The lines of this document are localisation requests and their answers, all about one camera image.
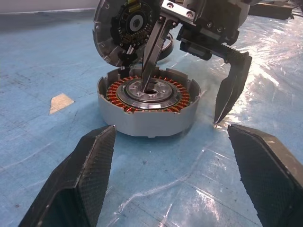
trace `workbench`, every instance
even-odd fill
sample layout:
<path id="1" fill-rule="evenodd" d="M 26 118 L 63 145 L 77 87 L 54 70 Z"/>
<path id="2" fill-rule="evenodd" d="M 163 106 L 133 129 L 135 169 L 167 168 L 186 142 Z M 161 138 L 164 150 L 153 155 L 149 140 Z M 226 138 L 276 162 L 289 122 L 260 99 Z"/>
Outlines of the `workbench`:
<path id="1" fill-rule="evenodd" d="M 114 67 L 97 53 L 93 11 L 0 16 L 0 226 L 17 226 L 52 170 L 106 125 L 97 82 Z M 159 62 L 196 80 L 195 124 L 169 138 L 117 134 L 98 226 L 258 227 L 227 134 L 237 123 L 277 136 L 303 162 L 303 18 L 248 17 L 235 48 L 253 61 L 219 125 L 215 99 L 229 66 L 179 50 Z M 72 103 L 52 111 L 52 98 Z"/>

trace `copper coil winding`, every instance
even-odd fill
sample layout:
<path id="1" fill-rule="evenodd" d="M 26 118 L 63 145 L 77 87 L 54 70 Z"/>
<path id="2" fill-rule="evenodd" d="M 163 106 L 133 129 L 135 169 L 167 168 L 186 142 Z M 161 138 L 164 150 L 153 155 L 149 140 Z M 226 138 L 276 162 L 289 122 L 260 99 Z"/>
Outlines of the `copper coil winding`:
<path id="1" fill-rule="evenodd" d="M 113 83 L 107 90 L 107 100 L 109 102 L 111 102 L 112 104 L 121 107 L 124 109 L 125 112 L 137 112 L 137 111 L 142 111 L 142 112 L 153 112 L 153 111 L 160 111 L 160 112 L 180 112 L 183 108 L 187 107 L 190 103 L 190 94 L 188 93 L 188 91 L 186 90 L 185 87 L 183 87 L 181 84 L 179 84 L 176 81 L 173 81 L 172 79 L 169 79 L 167 77 L 163 78 L 163 77 L 158 77 L 158 79 L 162 79 L 164 81 L 167 81 L 173 85 L 175 85 L 180 93 L 181 93 L 181 100 L 176 103 L 174 106 L 165 108 L 165 109 L 159 109 L 159 110 L 143 110 L 143 109 L 138 109 L 138 108 L 134 108 L 132 106 L 126 105 L 125 103 L 121 102 L 121 100 L 118 98 L 117 96 L 117 89 L 124 83 L 127 81 L 130 81 L 132 79 L 137 79 L 140 78 L 138 76 L 134 76 L 134 77 L 127 77 L 127 78 L 123 78 L 118 80 L 117 82 Z"/>

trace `plastic sheet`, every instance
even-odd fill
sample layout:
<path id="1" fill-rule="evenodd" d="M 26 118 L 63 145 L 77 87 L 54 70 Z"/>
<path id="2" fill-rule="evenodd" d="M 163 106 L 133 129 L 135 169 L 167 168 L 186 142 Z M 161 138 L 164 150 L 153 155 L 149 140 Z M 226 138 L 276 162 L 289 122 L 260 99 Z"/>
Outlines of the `plastic sheet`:
<path id="1" fill-rule="evenodd" d="M 19 223 L 79 138 L 105 125 L 96 84 L 113 67 L 95 50 L 91 18 L 92 12 L 0 18 L 3 227 Z M 240 181 L 226 127 L 234 122 L 273 134 L 303 162 L 302 27 L 298 17 L 248 17 L 234 47 L 253 57 L 249 78 L 233 110 L 216 127 L 215 98 L 229 67 L 216 57 L 203 61 L 181 52 L 176 41 L 159 66 L 200 84 L 196 123 L 169 138 L 118 134 L 98 226 L 261 226 Z M 51 98 L 62 92 L 75 103 L 48 115 Z"/>

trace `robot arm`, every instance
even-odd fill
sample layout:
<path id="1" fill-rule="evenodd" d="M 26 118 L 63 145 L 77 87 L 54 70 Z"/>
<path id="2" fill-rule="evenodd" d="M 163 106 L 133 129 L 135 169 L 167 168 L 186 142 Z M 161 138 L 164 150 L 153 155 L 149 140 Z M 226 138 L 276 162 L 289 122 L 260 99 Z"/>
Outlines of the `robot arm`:
<path id="1" fill-rule="evenodd" d="M 144 92 L 149 83 L 164 38 L 170 29 L 182 24 L 177 37 L 181 50 L 206 61 L 214 54 L 231 64 L 229 76 L 221 83 L 216 100 L 214 123 L 219 123 L 242 93 L 251 64 L 248 52 L 240 53 L 228 45 L 237 41 L 238 28 L 246 20 L 250 4 L 258 2 L 260 0 L 185 0 L 180 6 L 164 0 L 145 47 L 141 91 Z"/>

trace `blue floor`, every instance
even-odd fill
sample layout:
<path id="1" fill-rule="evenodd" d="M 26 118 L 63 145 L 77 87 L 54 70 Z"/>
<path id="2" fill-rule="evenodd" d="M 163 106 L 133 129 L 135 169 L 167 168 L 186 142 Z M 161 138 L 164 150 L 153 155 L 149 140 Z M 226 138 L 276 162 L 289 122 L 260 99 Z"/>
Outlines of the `blue floor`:
<path id="1" fill-rule="evenodd" d="M 0 16 L 0 226 L 17 226 L 51 171 L 81 136 L 104 126 L 92 14 Z M 303 18 L 249 17 L 236 48 L 253 57 L 237 104 L 214 127 L 229 67 L 181 52 L 159 63 L 187 73 L 204 95 L 193 127 L 170 138 L 118 134 L 98 226 L 258 227 L 226 132 L 238 123 L 276 135 L 303 162 Z M 61 93 L 75 102 L 49 115 Z"/>

